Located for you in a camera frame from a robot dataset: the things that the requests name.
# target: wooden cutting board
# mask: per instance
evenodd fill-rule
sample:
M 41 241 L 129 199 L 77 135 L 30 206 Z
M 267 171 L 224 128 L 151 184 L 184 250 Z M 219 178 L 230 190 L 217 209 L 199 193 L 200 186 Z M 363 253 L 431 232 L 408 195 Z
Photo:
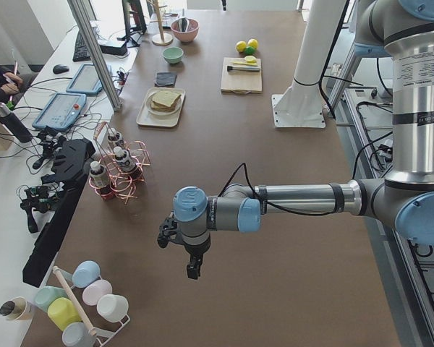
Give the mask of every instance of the wooden cutting board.
M 234 64 L 233 61 L 244 61 L 244 58 L 224 58 L 222 66 L 221 92 L 233 92 L 236 94 L 261 93 L 262 92 L 262 61 L 256 59 L 260 67 L 259 72 L 228 72 L 226 67 L 243 67 Z

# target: person's hand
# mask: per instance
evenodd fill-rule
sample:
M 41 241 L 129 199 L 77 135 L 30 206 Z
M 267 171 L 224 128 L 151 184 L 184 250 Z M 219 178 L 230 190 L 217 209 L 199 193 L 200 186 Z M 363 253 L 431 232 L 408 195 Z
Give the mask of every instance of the person's hand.
M 7 95 L 14 95 L 20 92 L 20 90 L 14 83 L 7 83 L 5 85 L 2 85 L 0 89 L 2 89 Z
M 23 81 L 22 81 L 21 77 L 15 75 L 12 72 L 5 72 L 5 76 L 7 76 L 11 81 L 13 81 L 14 83 L 16 83 L 18 88 L 21 88 L 21 86 L 23 84 Z

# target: bread slice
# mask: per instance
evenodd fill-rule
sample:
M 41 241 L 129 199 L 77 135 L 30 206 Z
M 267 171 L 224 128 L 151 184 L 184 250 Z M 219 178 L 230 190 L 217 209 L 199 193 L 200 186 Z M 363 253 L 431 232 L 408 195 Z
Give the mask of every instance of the bread slice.
M 176 102 L 180 99 L 180 93 L 170 90 L 159 90 L 151 99 L 151 108 L 175 108 Z

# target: keyboard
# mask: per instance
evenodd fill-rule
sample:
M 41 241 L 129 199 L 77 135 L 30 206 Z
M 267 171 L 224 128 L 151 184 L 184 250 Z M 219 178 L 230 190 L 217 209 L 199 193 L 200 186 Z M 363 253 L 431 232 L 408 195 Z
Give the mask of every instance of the keyboard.
M 88 53 L 88 48 L 85 45 L 84 39 L 80 32 L 77 33 L 74 46 L 74 55 L 72 56 L 72 61 L 85 61 L 90 60 L 90 53 Z

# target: brown table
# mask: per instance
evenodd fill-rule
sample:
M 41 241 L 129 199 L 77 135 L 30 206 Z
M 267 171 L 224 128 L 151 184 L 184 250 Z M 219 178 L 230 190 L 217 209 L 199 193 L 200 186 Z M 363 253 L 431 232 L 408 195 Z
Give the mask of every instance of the brown table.
M 348 214 L 266 215 L 256 234 L 212 233 L 200 280 L 189 280 L 188 255 L 160 249 L 158 227 L 181 187 L 218 194 L 246 162 L 253 184 L 343 183 L 350 179 L 335 124 L 276 129 L 271 95 L 291 84 L 305 28 L 297 12 L 189 11 L 196 40 L 177 41 L 181 64 L 162 47 L 141 43 L 112 119 L 130 141 L 142 140 L 153 165 L 136 200 L 103 202 L 86 189 L 56 264 L 72 271 L 95 260 L 114 293 L 129 299 L 131 323 L 110 346 L 400 346 L 367 231 Z M 261 95 L 222 95 L 221 64 L 239 40 L 257 38 Z M 156 72 L 175 71 L 187 96 L 177 127 L 141 128 L 135 119 Z M 244 182 L 243 175 L 236 181 Z M 95 325 L 109 327 L 93 308 Z M 23 346 L 58 346 L 61 332 L 38 312 Z

